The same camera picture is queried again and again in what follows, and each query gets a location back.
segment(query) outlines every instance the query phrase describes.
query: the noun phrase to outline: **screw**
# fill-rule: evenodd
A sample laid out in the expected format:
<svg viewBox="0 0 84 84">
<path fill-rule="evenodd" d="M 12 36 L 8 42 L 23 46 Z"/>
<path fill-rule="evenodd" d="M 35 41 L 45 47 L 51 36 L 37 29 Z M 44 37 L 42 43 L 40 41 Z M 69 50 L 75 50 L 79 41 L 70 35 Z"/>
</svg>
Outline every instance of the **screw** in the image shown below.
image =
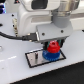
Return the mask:
<svg viewBox="0 0 84 84">
<path fill-rule="evenodd" d="M 64 31 L 63 30 L 61 30 L 61 33 L 63 33 Z"/>
<path fill-rule="evenodd" d="M 13 17 L 14 15 L 12 14 L 12 17 Z"/>
<path fill-rule="evenodd" d="M 2 24 L 2 23 L 0 23 L 0 27 L 1 27 L 1 26 L 3 26 L 3 24 Z"/>
<path fill-rule="evenodd" d="M 44 35 L 45 35 L 45 33 L 42 33 L 42 35 L 44 36 Z"/>
</svg>

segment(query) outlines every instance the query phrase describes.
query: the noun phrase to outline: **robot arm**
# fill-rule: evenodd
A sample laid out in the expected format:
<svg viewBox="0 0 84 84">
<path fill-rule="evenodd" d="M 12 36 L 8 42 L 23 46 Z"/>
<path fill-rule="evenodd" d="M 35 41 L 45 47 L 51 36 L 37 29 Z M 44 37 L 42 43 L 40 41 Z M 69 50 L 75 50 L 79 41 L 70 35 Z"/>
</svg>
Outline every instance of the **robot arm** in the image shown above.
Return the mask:
<svg viewBox="0 0 84 84">
<path fill-rule="evenodd" d="M 79 1 L 21 0 L 22 4 L 17 13 L 19 40 L 46 42 L 68 37 L 73 32 L 70 14 L 77 9 Z"/>
</svg>

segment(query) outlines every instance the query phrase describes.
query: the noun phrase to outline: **white robot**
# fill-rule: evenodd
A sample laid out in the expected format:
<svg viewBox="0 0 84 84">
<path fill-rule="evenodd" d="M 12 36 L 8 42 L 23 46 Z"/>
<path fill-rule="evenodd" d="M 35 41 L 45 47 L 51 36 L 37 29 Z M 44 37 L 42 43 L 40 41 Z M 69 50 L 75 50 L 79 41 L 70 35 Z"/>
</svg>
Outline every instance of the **white robot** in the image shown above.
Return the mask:
<svg viewBox="0 0 84 84">
<path fill-rule="evenodd" d="M 15 31 L 13 31 L 12 33 L 14 34 L 15 32 L 16 36 L 7 35 L 5 33 L 0 32 L 0 36 L 8 38 L 6 41 L 3 38 L 1 38 L 4 41 L 3 42 L 0 41 L 2 44 L 4 42 L 7 43 L 7 45 L 6 43 L 3 44 L 4 46 L 6 46 L 6 48 L 8 48 L 7 54 L 8 55 L 10 54 L 9 53 L 10 50 L 11 53 L 15 54 L 14 56 L 7 58 L 5 60 L 6 61 L 5 64 L 8 63 L 6 65 L 7 71 L 10 71 L 10 74 L 7 73 L 8 78 L 10 79 L 7 80 L 6 83 L 11 83 L 14 81 L 18 81 L 24 78 L 28 78 L 34 75 L 45 73 L 53 69 L 57 69 L 60 67 L 76 63 L 75 61 L 74 63 L 70 62 L 69 59 L 71 56 L 70 57 L 68 56 L 69 58 L 67 58 L 66 56 L 63 55 L 63 52 L 61 50 L 59 51 L 58 43 L 61 44 L 60 45 L 61 47 L 63 45 L 63 40 L 72 34 L 73 25 L 70 21 L 70 15 L 72 11 L 74 11 L 73 14 L 76 13 L 75 10 L 78 8 L 79 2 L 80 0 L 20 1 L 21 4 L 17 12 L 17 18 L 12 17 L 13 27 L 15 29 Z M 41 48 L 40 50 L 37 49 L 29 51 L 30 49 L 33 49 L 33 46 L 36 47 L 37 45 L 39 45 L 39 43 L 43 44 L 42 45 L 43 48 Z M 55 59 L 51 57 L 48 58 L 47 56 L 44 55 L 47 53 L 45 51 L 48 51 L 50 53 L 51 51 L 55 52 L 54 54 L 56 54 L 56 52 L 57 54 L 59 54 L 60 52 L 60 57 Z"/>
</svg>

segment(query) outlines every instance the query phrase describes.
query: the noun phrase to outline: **gray surface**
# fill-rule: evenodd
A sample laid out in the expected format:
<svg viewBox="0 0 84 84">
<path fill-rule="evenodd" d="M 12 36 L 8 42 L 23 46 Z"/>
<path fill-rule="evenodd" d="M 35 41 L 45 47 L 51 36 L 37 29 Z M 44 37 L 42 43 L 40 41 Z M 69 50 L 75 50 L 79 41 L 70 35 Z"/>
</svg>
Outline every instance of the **gray surface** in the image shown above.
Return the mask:
<svg viewBox="0 0 84 84">
<path fill-rule="evenodd" d="M 57 15 L 53 15 L 53 23 L 60 28 L 65 28 L 69 25 L 70 15 L 67 17 L 57 17 Z"/>
<path fill-rule="evenodd" d="M 73 32 L 73 27 L 71 22 L 69 22 L 69 25 L 66 28 L 58 28 L 52 23 L 37 26 L 37 32 L 39 36 L 39 42 L 45 42 L 50 40 L 63 39 L 71 35 Z"/>
</svg>

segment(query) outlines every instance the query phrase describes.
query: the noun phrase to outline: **wire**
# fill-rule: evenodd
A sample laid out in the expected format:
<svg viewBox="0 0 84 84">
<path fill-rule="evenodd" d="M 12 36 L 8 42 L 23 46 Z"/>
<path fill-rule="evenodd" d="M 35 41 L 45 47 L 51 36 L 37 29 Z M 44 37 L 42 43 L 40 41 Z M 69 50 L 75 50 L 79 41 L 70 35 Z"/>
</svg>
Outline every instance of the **wire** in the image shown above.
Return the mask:
<svg viewBox="0 0 84 84">
<path fill-rule="evenodd" d="M 0 32 L 0 36 L 3 36 L 8 39 L 13 39 L 13 40 L 23 40 L 23 41 L 37 41 L 37 35 L 36 33 L 30 33 L 30 35 L 22 36 L 22 37 L 15 37 L 15 36 L 10 36 L 5 33 Z"/>
<path fill-rule="evenodd" d="M 22 40 L 22 37 L 10 36 L 10 35 L 4 34 L 2 32 L 0 32 L 0 35 L 3 36 L 3 37 L 5 37 L 5 38 L 9 38 L 9 39 Z"/>
</svg>

